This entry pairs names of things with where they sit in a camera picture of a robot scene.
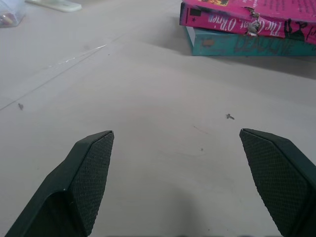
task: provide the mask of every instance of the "white table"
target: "white table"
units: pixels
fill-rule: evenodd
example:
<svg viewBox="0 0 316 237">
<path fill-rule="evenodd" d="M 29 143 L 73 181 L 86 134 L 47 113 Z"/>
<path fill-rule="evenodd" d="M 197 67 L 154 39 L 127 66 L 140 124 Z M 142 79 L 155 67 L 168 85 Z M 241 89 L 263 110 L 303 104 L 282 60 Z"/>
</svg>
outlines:
<svg viewBox="0 0 316 237">
<path fill-rule="evenodd" d="M 314 59 L 192 57 L 179 0 L 77 2 L 0 29 L 0 236 L 103 130 L 116 138 L 92 237 L 279 235 L 238 134 L 287 137 L 315 163 Z"/>
</svg>

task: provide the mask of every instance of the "small screw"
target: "small screw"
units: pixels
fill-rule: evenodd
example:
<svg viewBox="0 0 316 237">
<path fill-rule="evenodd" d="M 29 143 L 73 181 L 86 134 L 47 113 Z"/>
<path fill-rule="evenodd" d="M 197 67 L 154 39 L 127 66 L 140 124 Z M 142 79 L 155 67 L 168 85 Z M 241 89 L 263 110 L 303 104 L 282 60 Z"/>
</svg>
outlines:
<svg viewBox="0 0 316 237">
<path fill-rule="evenodd" d="M 231 114 L 226 114 L 226 118 L 235 120 L 235 118 L 233 116 L 231 116 Z"/>
</svg>

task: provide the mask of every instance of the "plastic container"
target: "plastic container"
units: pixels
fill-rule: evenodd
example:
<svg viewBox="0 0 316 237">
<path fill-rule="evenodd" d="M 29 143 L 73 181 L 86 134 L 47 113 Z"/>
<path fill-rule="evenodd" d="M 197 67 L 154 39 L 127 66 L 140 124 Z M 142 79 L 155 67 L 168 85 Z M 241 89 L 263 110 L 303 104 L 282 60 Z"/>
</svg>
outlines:
<svg viewBox="0 0 316 237">
<path fill-rule="evenodd" d="M 0 27 L 17 26 L 24 15 L 24 0 L 0 0 Z"/>
</svg>

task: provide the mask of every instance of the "torn book cover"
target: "torn book cover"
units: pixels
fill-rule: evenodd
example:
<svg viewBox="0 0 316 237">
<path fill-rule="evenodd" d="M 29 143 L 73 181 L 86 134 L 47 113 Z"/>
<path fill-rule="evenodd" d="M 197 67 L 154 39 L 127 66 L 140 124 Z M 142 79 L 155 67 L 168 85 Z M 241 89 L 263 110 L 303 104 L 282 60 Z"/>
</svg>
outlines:
<svg viewBox="0 0 316 237">
<path fill-rule="evenodd" d="M 180 25 L 316 44 L 316 0 L 183 0 Z"/>
</svg>

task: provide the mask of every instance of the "stack of books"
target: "stack of books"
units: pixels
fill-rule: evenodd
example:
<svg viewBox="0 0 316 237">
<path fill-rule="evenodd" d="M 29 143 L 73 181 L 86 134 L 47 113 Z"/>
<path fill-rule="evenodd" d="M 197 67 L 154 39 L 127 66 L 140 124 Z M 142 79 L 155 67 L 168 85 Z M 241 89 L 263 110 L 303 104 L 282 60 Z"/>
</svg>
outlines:
<svg viewBox="0 0 316 237">
<path fill-rule="evenodd" d="M 183 0 L 193 55 L 316 55 L 316 0 Z"/>
</svg>

